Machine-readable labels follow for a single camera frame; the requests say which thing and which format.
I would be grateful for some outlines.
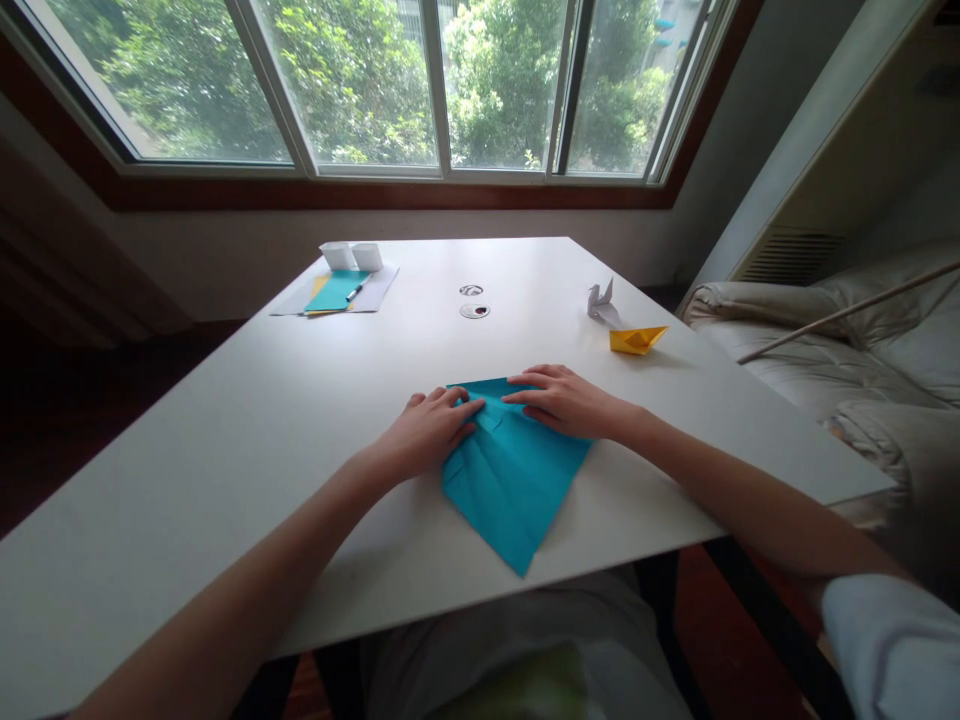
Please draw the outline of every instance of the hand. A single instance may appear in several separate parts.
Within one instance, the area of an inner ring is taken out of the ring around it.
[[[617,440],[634,416],[643,413],[641,408],[605,393],[563,365],[534,365],[507,382],[540,388],[521,390],[503,401],[526,405],[524,415],[564,435]]]
[[[463,404],[454,407],[457,400],[463,400]],[[429,395],[417,393],[367,452],[394,484],[422,475],[443,463],[477,429],[466,420],[483,403],[483,398],[470,400],[469,393],[461,387],[437,388]]]

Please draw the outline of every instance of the white paper cup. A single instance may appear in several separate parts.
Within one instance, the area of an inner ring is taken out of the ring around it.
[[[353,246],[353,257],[357,261],[357,268],[366,272],[376,272],[383,268],[380,259],[380,246],[376,243],[358,243]]]
[[[347,243],[324,243],[320,252],[327,259],[331,270],[351,270],[353,268],[353,252]]]

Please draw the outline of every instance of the sofa armrest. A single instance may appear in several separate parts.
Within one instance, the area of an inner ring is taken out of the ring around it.
[[[877,541],[941,597],[960,600],[960,410],[854,401],[828,426],[897,481]]]
[[[769,283],[715,282],[698,287],[683,311],[683,321],[693,327],[717,320],[762,320],[803,327],[838,310],[820,288]],[[831,323],[820,335],[846,337],[844,329]]]

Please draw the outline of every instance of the white table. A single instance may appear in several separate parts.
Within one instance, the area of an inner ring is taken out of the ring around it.
[[[891,485],[619,275],[623,320],[670,330],[646,357],[610,352],[585,305],[613,273],[569,238],[381,249],[401,269],[380,312],[269,317],[278,297],[0,543],[0,717],[75,705],[437,385],[560,362],[820,502]],[[468,284],[483,294],[460,295]],[[461,317],[468,302],[489,316]],[[419,478],[364,518],[276,655],[721,534],[643,460],[598,442],[520,579]]]

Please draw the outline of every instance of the window pane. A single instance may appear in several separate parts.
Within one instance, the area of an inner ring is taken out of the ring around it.
[[[566,0],[437,0],[453,167],[540,170]]]
[[[702,0],[597,0],[568,169],[642,175]]]
[[[30,7],[142,157],[290,162],[222,0]]]
[[[437,165],[416,0],[259,0],[320,162]]]

